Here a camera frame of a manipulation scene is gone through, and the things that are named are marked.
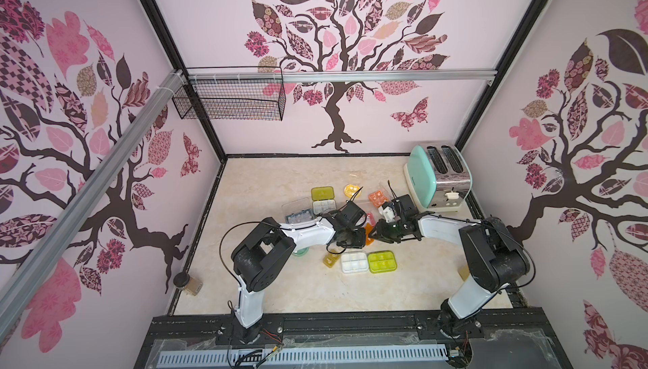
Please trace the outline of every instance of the pink wall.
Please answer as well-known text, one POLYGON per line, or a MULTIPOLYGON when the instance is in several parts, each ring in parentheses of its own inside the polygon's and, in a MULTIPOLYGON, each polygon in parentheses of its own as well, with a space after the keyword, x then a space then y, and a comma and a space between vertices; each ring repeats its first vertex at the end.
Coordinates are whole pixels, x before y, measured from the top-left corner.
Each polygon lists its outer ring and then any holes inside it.
MULTIPOLYGON (((0 285, 169 73, 137 0, 0 0, 0 285)), ((3 368, 129 368, 218 161, 173 105, 25 310, 3 368)))
POLYGON ((646 0, 554 0, 463 152, 575 368, 648 362, 647 19, 646 0))

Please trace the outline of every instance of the black wire basket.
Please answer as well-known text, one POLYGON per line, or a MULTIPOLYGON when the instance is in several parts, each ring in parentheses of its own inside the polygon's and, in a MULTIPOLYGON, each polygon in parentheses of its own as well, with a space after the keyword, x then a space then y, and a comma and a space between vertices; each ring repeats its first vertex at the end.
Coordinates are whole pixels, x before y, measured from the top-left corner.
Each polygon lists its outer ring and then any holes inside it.
POLYGON ((215 75, 211 79, 190 78, 191 88, 202 102, 206 114, 203 115, 201 111, 196 112, 190 98, 190 88, 183 85, 173 96, 173 102, 180 118, 283 120, 286 90, 284 89, 283 72, 279 67, 209 68, 255 68, 268 73, 268 77, 237 78, 237 74, 229 74, 227 78, 219 78, 219 75, 215 75))

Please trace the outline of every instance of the yellow plastic tray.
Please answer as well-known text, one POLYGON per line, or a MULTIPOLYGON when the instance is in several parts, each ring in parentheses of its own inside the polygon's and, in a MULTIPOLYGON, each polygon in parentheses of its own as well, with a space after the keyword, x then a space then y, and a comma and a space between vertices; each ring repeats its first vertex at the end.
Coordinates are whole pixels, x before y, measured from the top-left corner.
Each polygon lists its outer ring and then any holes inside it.
POLYGON ((371 252, 367 258, 371 273, 392 272, 398 268, 392 251, 371 252))

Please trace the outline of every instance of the pink leaf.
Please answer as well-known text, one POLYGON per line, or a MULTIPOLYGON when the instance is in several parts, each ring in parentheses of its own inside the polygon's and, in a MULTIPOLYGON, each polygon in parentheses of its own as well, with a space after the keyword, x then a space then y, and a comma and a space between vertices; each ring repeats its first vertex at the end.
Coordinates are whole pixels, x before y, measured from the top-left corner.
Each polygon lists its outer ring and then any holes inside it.
POLYGON ((594 250, 590 256, 590 264, 592 265, 592 269, 594 269, 597 279, 603 276, 605 272, 605 255, 603 254, 602 248, 594 250))
POLYGON ((67 174, 60 168, 47 168, 37 171, 34 176, 49 190, 61 190, 65 186, 67 174))
POLYGON ((648 197, 648 171, 637 175, 632 188, 637 195, 648 197))
POLYGON ((582 170, 591 170, 592 168, 596 168, 601 165, 605 160, 607 160, 607 158, 608 157, 604 157, 600 154, 586 155, 583 158, 576 160, 574 164, 576 164, 576 166, 582 170))
POLYGON ((324 32, 324 39, 322 41, 326 47, 333 47, 338 42, 335 35, 328 30, 324 32))
POLYGON ((108 139, 108 135, 103 128, 93 133, 92 137, 90 138, 89 146, 90 151, 92 151, 94 154, 108 154, 108 151, 110 150, 110 140, 108 139))
POLYGON ((623 141, 624 135, 625 127, 623 127, 623 121, 619 120, 605 129, 601 136, 601 141, 605 144, 610 144, 611 146, 618 146, 623 141))
POLYGON ((66 131, 49 126, 45 130, 47 131, 47 138, 49 138, 50 143, 57 151, 67 153, 74 145, 72 137, 66 131))
POLYGON ((358 44, 358 51, 363 56, 366 56, 367 54, 371 53, 371 50, 373 50, 375 45, 376 41, 374 39, 363 40, 360 42, 360 44, 358 44))

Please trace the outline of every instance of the tree mural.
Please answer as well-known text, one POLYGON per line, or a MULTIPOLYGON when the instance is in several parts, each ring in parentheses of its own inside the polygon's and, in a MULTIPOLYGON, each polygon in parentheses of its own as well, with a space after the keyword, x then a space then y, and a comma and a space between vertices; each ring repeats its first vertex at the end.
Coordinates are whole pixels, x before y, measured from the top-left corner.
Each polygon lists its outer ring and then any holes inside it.
POLYGON ((610 64, 620 71, 615 79, 648 73, 648 44, 626 29, 599 36, 607 38, 609 61, 595 58, 585 40, 567 63, 563 86, 558 70, 540 76, 540 99, 524 107, 527 117, 509 130, 526 151, 518 164, 534 189, 522 223, 509 230, 525 240, 547 208, 564 209, 558 223, 571 224, 572 241, 592 233, 590 264, 597 277, 607 264, 621 291, 648 311, 648 264, 617 247, 648 253, 648 213, 618 211, 648 209, 648 92, 609 77, 610 64), (608 263, 606 252, 612 253, 608 263))
MULTIPOLYGON (((33 202, 46 201, 63 210, 135 119, 130 109, 145 105, 150 96, 149 77, 142 73, 141 79, 132 81, 125 57, 115 61, 108 40, 86 24, 94 43, 91 49, 75 13, 67 11, 64 21, 53 19, 51 25, 44 26, 38 11, 28 2, 21 11, 13 10, 20 5, 18 0, 0 0, 4 9, 0 11, 0 26, 7 33, 0 33, 0 102, 6 113, 0 125, 4 141, 0 144, 0 213, 14 203, 15 191, 33 202), (26 14, 26 8, 32 23, 41 26, 28 28, 31 23, 18 18, 18 14, 26 14), (54 83, 17 44, 28 42, 27 36, 38 39, 44 30, 49 52, 60 69, 54 83), (70 81, 69 69, 74 65, 84 66, 76 81, 70 81), (14 168, 19 165, 24 168, 16 174, 14 168)), ((80 250, 74 264, 78 280, 99 294, 102 275, 119 268, 128 252, 127 240, 132 243, 131 249, 155 247, 162 251, 167 291, 171 264, 181 259, 188 248, 178 248, 188 225, 169 236, 137 223, 137 215, 146 210, 144 199, 154 195, 146 181, 162 179, 167 172, 160 167, 168 156, 173 133, 163 130, 167 114, 165 107, 106 190, 105 205, 81 227, 80 233, 87 236, 68 246, 80 250), (109 233, 105 244, 100 241, 101 232, 109 233)), ((198 170, 200 151, 186 135, 184 143, 189 159, 178 171, 181 176, 198 170)), ((5 219, 0 223, 0 247, 30 245, 45 236, 55 220, 45 214, 5 219)), ((20 264, 30 252, 19 258, 0 255, 0 263, 20 264)))
MULTIPOLYGON (((279 66, 290 71, 363 71, 363 70, 433 70, 448 56, 425 54, 433 52, 448 36, 430 35, 441 13, 431 13, 440 0, 279 0, 273 6, 252 0, 252 10, 261 32, 247 34, 245 47, 254 56, 262 57, 264 66, 279 66), (270 46, 277 57, 269 56, 270 46), (423 57, 405 59, 412 54, 423 57)), ((342 143, 361 142, 349 136, 340 116, 343 98, 364 101, 369 93, 381 102, 386 95, 400 95, 417 88, 412 81, 365 83, 328 82, 286 84, 286 93, 293 93, 294 103, 303 99, 310 106, 322 104, 331 119, 333 131, 313 146, 333 143, 335 149, 348 153, 342 143)), ((269 85, 264 93, 272 95, 280 89, 269 85)), ((409 130, 414 122, 427 121, 427 100, 421 100, 413 113, 398 112, 392 117, 409 130)))

